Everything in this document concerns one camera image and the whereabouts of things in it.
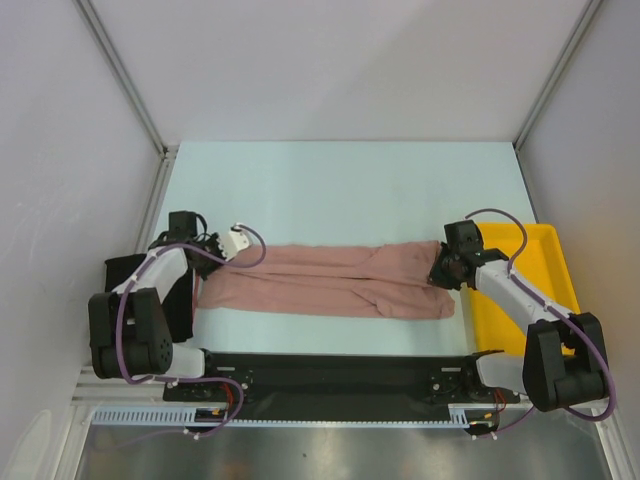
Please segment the pink t shirt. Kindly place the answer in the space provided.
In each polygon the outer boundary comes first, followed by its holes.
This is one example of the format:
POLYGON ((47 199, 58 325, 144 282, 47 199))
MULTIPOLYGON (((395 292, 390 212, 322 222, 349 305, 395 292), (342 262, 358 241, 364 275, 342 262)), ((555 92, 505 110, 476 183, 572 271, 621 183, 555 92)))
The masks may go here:
POLYGON ((450 294, 428 282, 436 241, 366 246, 251 247, 204 281, 203 309, 329 317, 439 320, 450 294))

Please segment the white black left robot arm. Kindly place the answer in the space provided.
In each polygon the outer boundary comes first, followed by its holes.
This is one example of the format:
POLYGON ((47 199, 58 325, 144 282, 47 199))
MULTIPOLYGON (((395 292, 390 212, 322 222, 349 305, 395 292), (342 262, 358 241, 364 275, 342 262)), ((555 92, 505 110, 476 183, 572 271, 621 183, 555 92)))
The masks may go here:
POLYGON ((173 244, 225 256, 218 235, 207 231, 202 215, 174 211, 168 229, 148 252, 105 260, 104 291, 88 302, 89 345, 97 377, 164 375, 173 361, 173 346, 192 336, 194 276, 210 273, 220 264, 189 249, 154 256, 173 244))

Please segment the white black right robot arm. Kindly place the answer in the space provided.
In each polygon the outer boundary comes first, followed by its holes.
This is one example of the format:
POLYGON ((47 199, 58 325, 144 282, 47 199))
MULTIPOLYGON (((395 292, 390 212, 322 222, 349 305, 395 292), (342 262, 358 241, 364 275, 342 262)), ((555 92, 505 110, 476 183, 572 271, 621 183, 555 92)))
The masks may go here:
POLYGON ((493 301, 525 336, 520 356, 504 351, 474 355, 474 368, 461 376, 463 393, 484 401, 497 388, 525 395, 541 412, 607 400, 598 420, 610 416, 616 387, 609 369, 599 319, 559 304, 528 281, 514 257, 488 248, 479 226, 470 219, 444 227, 428 275, 431 285, 446 290, 462 287, 493 301))

